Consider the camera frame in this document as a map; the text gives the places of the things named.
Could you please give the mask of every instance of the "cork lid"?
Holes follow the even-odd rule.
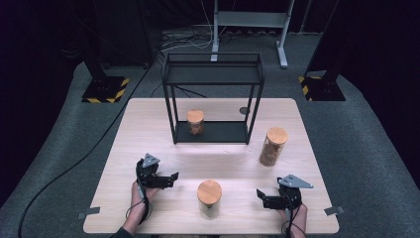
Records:
[[[206,180],[198,186],[197,196],[204,204],[213,205],[222,197],[222,187],[214,180]]]
[[[268,132],[266,133],[266,137],[272,143],[277,144],[277,145],[284,144],[288,139],[287,132],[279,127],[269,128]]]
[[[190,110],[186,114],[186,119],[191,123],[198,123],[204,119],[204,113],[200,110]]]

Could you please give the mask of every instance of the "table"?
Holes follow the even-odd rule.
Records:
[[[280,40],[276,41],[275,44],[280,66],[287,68],[284,41],[286,39],[293,5],[294,0],[289,0],[289,5],[285,13],[234,12],[219,11],[219,0],[214,0],[214,40],[212,52],[217,53],[219,51],[219,26],[282,28]],[[211,61],[217,61],[217,55],[213,55]]]
[[[239,120],[239,109],[248,98],[179,98],[179,115],[200,109],[205,120]],[[272,168],[259,162],[266,131],[282,127],[289,139]],[[278,195],[277,177],[295,175],[314,185],[301,188],[307,205],[308,234],[331,234],[339,230],[336,216],[327,216],[331,201],[324,185],[297,105],[292,99],[263,98],[251,141],[244,144],[173,144],[163,98],[131,99],[105,165],[91,207],[98,214],[86,217],[87,233],[114,233],[125,221],[130,205],[135,167],[146,153],[160,159],[158,173],[179,172],[174,187],[160,191],[151,217],[139,226],[142,234],[279,234],[280,216],[263,208],[257,188]],[[223,190],[219,215],[201,215],[197,187],[206,179],[217,181]]]

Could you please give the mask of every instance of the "hand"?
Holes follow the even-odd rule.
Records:
[[[278,210],[277,211],[282,220],[285,222],[290,217],[286,218],[286,214],[284,210]],[[292,221],[292,226],[290,228],[290,233],[292,238],[302,238],[305,237],[306,232],[306,218],[308,215],[308,207],[306,207],[305,204],[301,204],[299,208],[293,210],[293,216],[294,219]]]
[[[130,234],[134,235],[136,233],[136,228],[142,220],[143,214],[145,213],[145,204],[142,203],[142,198],[140,197],[138,183],[133,182],[132,185],[132,199],[130,214],[127,217],[126,222],[124,222],[123,228],[128,231]],[[147,188],[146,195],[149,199],[149,202],[152,202],[158,193],[160,188]]]

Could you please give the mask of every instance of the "black shelf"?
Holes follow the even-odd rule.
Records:
[[[211,61],[212,55],[218,55],[218,60]],[[167,54],[162,67],[162,85],[173,143],[246,143],[248,145],[262,97],[264,77],[263,62],[259,53]],[[188,122],[178,120],[174,88],[179,85],[249,86],[251,90],[244,121],[206,121],[204,118],[204,134],[191,135]],[[258,88],[256,103],[254,110],[251,110],[256,87]],[[250,127],[248,127],[250,111],[253,111],[253,115]]]

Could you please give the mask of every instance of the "shelf bottom tier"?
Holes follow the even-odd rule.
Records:
[[[204,133],[192,135],[186,121],[177,123],[175,143],[247,143],[244,121],[204,121]]]

